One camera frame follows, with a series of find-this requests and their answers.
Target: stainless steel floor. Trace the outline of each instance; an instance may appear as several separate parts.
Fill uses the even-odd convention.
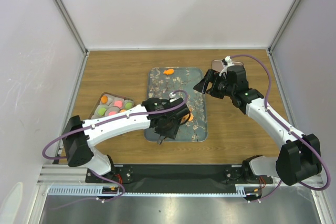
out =
[[[40,223],[321,223],[311,191],[297,187],[280,188],[261,204],[248,204],[243,198],[121,197],[105,204],[86,200],[49,210],[77,199],[48,196]]]

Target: white wall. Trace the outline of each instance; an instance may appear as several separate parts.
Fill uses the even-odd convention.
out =
[[[336,1],[303,0],[274,55],[299,129],[314,133],[332,174],[336,209]]]
[[[24,223],[46,162],[41,151],[61,131],[83,55],[53,0],[0,5],[0,222],[5,198],[22,182],[15,223]]]
[[[293,0],[63,0],[90,49],[267,47]]]

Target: egg carton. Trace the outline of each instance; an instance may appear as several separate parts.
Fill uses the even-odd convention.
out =
[[[121,95],[104,92],[94,106],[89,119],[118,114],[134,107],[134,100]]]

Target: red wire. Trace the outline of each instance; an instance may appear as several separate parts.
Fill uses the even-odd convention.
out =
[[[264,178],[262,176],[260,176],[259,180],[260,180],[260,185],[261,185],[261,182],[264,183],[264,186],[262,186],[260,189],[264,189],[266,187],[266,182],[265,182]]]
[[[119,178],[119,183],[122,184],[122,178],[121,178],[120,174],[117,174],[117,177]]]

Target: camouflage tray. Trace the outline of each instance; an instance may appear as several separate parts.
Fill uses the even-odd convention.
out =
[[[163,71],[170,68],[153,68],[149,72],[148,98],[158,97],[169,99],[169,93],[176,89],[183,89],[188,93],[188,108],[194,115],[194,120],[181,125],[176,139],[167,138],[165,142],[202,142],[207,138],[207,120],[205,110],[205,95],[194,91],[193,87],[203,78],[199,68],[172,68],[174,73],[170,76]],[[154,129],[146,129],[145,138],[150,142],[157,142],[159,135]]]

